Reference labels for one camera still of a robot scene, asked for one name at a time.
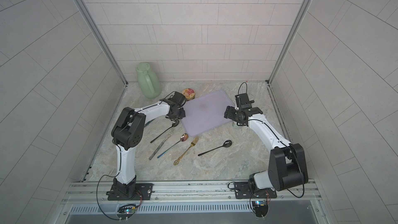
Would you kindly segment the silver fork patterned handle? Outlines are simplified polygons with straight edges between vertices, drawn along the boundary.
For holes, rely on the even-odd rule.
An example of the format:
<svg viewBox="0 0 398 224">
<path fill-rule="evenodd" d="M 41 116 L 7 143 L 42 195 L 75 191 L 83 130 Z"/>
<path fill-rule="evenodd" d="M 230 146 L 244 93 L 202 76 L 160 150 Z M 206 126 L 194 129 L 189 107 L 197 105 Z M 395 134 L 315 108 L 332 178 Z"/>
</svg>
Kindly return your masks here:
<svg viewBox="0 0 398 224">
<path fill-rule="evenodd" d="M 156 148 L 156 150 L 152 153 L 152 155 L 149 157 L 149 160 L 152 160 L 154 158 L 154 156 L 158 153 L 158 151 L 162 148 L 162 146 L 164 145 L 164 143 L 173 135 L 174 130 L 171 129 L 168 133 L 168 135 L 166 136 L 166 138 L 160 143 L 160 145 Z"/>
</svg>

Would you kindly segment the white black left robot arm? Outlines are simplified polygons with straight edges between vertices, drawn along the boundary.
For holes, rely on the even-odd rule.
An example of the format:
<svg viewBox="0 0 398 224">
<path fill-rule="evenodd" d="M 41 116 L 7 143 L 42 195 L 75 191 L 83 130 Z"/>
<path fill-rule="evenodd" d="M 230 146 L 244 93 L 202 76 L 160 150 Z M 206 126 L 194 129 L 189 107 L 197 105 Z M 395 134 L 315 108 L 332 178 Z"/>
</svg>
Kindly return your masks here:
<svg viewBox="0 0 398 224">
<path fill-rule="evenodd" d="M 113 129 L 113 144 L 119 152 L 117 156 L 116 180 L 122 184 L 129 184 L 136 178 L 134 162 L 136 146 L 144 135 L 145 124 L 158 117 L 166 116 L 169 120 L 180 120 L 185 117 L 183 106 L 186 98 L 174 91 L 168 98 L 142 108 L 126 107 L 122 110 Z"/>
</svg>

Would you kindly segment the iridescent spoon blue handle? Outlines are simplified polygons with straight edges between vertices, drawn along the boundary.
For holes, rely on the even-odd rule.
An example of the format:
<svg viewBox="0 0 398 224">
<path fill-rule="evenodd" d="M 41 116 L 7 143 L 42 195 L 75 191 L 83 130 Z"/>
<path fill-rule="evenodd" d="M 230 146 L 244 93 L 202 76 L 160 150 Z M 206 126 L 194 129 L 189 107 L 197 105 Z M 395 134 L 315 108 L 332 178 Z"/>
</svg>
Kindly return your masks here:
<svg viewBox="0 0 398 224">
<path fill-rule="evenodd" d="M 164 154 L 166 154 L 168 151 L 170 151 L 174 146 L 176 146 L 177 144 L 184 142 L 188 139 L 189 135 L 187 133 L 184 133 L 181 137 L 180 140 L 175 143 L 174 145 L 172 145 L 170 148 L 168 148 L 166 151 L 164 151 L 163 153 L 161 153 L 160 155 L 157 156 L 157 158 L 162 157 Z"/>
</svg>

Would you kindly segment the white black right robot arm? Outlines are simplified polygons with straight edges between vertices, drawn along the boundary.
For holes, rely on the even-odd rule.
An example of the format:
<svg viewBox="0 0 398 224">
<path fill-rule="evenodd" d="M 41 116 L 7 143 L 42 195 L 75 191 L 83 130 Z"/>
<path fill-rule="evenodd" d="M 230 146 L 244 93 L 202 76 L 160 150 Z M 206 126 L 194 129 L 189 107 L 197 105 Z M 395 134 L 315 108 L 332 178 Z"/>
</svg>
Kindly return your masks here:
<svg viewBox="0 0 398 224">
<path fill-rule="evenodd" d="M 285 139 L 259 108 L 252 107 L 254 100 L 247 93 L 236 95 L 235 100 L 236 106 L 228 106 L 224 117 L 251 128 L 269 150 L 268 170 L 250 175 L 249 191 L 281 191 L 308 183 L 304 148 Z"/>
</svg>

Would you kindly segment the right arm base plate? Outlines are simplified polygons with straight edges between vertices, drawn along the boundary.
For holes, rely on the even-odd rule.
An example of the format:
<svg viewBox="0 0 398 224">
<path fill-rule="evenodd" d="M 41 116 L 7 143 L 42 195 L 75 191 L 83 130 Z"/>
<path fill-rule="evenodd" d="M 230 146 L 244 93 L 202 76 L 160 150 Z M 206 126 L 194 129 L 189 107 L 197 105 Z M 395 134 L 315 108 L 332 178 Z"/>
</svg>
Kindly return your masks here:
<svg viewBox="0 0 398 224">
<path fill-rule="evenodd" d="M 233 181 L 228 183 L 228 188 L 235 193 L 236 199 L 270 198 L 276 199 L 277 193 L 271 188 L 259 189 L 255 183 L 248 181 Z"/>
</svg>

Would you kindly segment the gold ornate fork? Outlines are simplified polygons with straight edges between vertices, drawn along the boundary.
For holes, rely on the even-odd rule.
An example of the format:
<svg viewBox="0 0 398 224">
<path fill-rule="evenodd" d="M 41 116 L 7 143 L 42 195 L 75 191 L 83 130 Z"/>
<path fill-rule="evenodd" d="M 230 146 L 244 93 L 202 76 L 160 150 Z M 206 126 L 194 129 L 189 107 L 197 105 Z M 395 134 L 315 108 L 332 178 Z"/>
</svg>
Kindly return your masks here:
<svg viewBox="0 0 398 224">
<path fill-rule="evenodd" d="M 193 141 L 191 142 L 191 144 L 190 144 L 190 146 L 188 147 L 188 149 L 178 158 L 178 159 L 176 159 L 175 161 L 174 161 L 174 163 L 173 163 L 173 165 L 178 165 L 179 164 L 179 162 L 181 161 L 181 159 L 187 154 L 187 152 L 189 151 L 189 149 L 190 148 L 192 148 L 192 147 L 194 147 L 196 144 L 197 144 L 197 142 L 199 141 L 199 136 L 196 136 L 194 139 L 193 139 Z"/>
</svg>

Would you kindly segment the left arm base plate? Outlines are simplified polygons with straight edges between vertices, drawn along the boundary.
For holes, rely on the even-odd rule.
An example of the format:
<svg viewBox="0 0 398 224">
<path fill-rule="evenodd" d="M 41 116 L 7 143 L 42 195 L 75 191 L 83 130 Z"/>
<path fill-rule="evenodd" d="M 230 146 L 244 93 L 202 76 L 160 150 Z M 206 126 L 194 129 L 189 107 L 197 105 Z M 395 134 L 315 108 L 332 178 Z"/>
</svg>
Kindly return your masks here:
<svg viewBox="0 0 398 224">
<path fill-rule="evenodd" d="M 133 183 L 129 185 L 113 184 L 106 193 L 108 201 L 150 200 L 154 184 Z"/>
</svg>

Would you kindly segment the black spoon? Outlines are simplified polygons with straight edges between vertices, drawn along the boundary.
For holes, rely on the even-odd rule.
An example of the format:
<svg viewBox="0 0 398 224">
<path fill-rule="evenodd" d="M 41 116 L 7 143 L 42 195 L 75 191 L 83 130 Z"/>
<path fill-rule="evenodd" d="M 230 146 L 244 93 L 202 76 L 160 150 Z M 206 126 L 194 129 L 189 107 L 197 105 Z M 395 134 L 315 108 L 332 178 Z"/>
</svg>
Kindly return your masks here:
<svg viewBox="0 0 398 224">
<path fill-rule="evenodd" d="M 174 127 L 178 126 L 179 123 L 180 123 L 179 120 L 174 120 L 172 125 L 169 128 L 167 128 L 165 131 L 163 131 L 161 134 L 159 134 L 157 137 L 155 137 L 152 141 L 150 141 L 150 143 L 153 143 L 154 141 L 156 141 L 161 135 L 163 135 L 165 132 L 167 132 L 171 128 L 174 128 Z"/>
<path fill-rule="evenodd" d="M 202 155 L 204 155 L 204 154 L 207 154 L 207 153 L 209 153 L 209 152 L 211 152 L 211 151 L 214 151 L 214 150 L 219 149 L 219 148 L 222 148 L 222 147 L 228 148 L 228 147 L 231 147 L 231 146 L 232 146 L 232 141 L 231 141 L 231 140 L 226 140 L 221 146 L 216 147 L 216 148 L 214 148 L 214 149 L 211 149 L 211 150 L 209 150 L 209 151 L 200 153 L 200 154 L 198 154 L 198 156 L 202 156 Z"/>
</svg>

